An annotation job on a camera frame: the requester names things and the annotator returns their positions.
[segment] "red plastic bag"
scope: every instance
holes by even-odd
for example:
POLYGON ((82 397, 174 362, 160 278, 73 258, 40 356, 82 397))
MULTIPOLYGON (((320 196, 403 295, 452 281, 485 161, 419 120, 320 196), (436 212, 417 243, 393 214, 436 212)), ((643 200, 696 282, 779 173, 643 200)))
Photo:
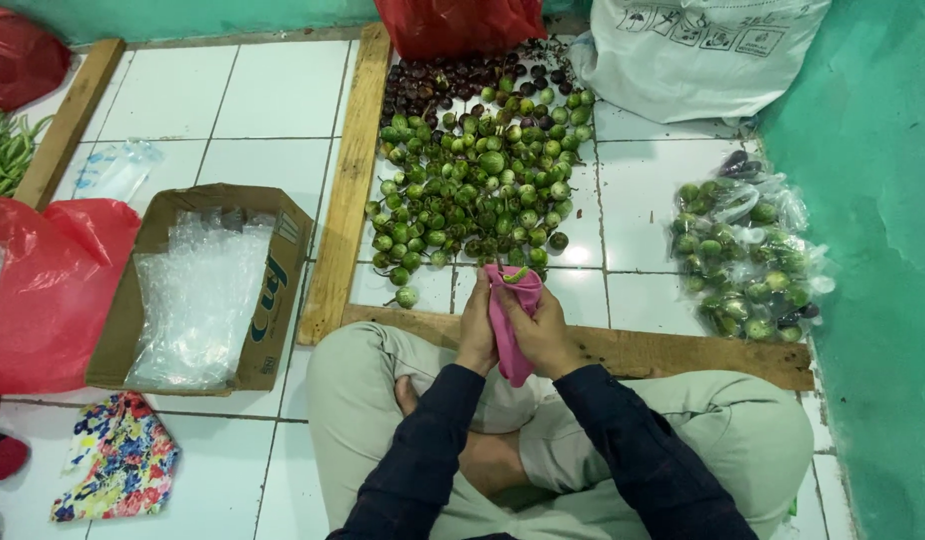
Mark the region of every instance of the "red plastic bag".
POLYGON ((375 0, 399 56, 408 60, 507 51, 545 39, 542 0, 375 0))
POLYGON ((111 199, 52 202, 40 215, 0 197, 0 394, 85 387, 139 225, 111 199))
POLYGON ((57 89, 71 56, 51 33, 0 7, 0 109, 14 111, 57 89))

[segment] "beige pants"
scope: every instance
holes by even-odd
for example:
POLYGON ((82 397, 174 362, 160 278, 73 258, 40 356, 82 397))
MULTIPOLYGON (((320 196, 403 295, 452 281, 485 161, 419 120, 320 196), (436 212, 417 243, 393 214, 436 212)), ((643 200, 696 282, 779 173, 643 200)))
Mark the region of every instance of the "beige pants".
MULTIPOLYGON (((315 348, 306 377, 310 429, 329 527, 343 525, 356 492, 390 448, 403 416, 394 395, 409 375, 432 386, 455 352, 391 326, 357 323, 315 348)), ((812 458, 812 429, 790 392, 748 374, 703 371, 623 382, 662 414, 732 495, 760 539, 780 524, 812 458)), ((490 372, 472 429, 521 429, 529 479, 563 494, 508 512, 460 473, 432 528, 433 540, 508 533, 520 540, 641 540, 649 534, 616 491, 606 462, 559 396, 543 397, 531 376, 512 388, 490 372)))

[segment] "red object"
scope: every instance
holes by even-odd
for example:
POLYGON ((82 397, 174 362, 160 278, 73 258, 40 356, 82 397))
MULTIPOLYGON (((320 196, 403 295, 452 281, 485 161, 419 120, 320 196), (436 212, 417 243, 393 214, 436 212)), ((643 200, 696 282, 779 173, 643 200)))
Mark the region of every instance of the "red object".
POLYGON ((0 7, 0 109, 14 111, 59 88, 71 56, 54 35, 0 7))
POLYGON ((506 314, 506 309, 499 301, 496 291, 508 289, 519 301, 523 312, 532 317, 536 313, 536 306, 542 295, 542 279, 536 272, 529 270, 526 276, 516 283, 506 283, 503 275, 512 276, 519 271, 518 266, 503 266, 504 274, 499 272, 495 264, 486 264, 482 267, 489 277, 489 322, 492 323, 493 334, 496 335, 496 352, 499 354, 499 373, 509 381, 513 388, 522 387, 529 375, 533 374, 533 362, 530 362, 522 353, 517 344, 517 335, 513 331, 513 323, 506 314))
POLYGON ((51 202, 39 214, 0 197, 0 394, 85 387, 139 225, 111 199, 51 202))
POLYGON ((29 453, 30 447, 26 443, 0 433, 0 481, 22 468, 29 453))
POLYGON ((508 51, 545 39, 542 0, 375 0, 379 18, 406 60, 508 51))

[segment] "person's left hand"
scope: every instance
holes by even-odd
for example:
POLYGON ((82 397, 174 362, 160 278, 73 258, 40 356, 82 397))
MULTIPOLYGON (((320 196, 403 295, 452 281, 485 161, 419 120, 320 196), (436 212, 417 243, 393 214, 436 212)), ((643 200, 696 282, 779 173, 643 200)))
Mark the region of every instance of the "person's left hand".
POLYGON ((499 363, 496 334, 490 322, 490 278, 480 268, 459 321, 460 338, 456 364, 485 377, 499 363))

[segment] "person's right hand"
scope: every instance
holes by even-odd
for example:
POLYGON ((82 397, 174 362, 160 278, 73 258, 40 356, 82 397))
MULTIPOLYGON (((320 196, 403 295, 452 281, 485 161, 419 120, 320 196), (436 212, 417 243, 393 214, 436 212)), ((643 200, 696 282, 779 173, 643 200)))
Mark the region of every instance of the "person's right hand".
POLYGON ((496 290, 499 302, 516 335, 516 343, 529 362, 555 381, 587 365, 569 341, 560 301, 545 286, 531 317, 523 311, 517 297, 504 287, 496 290))

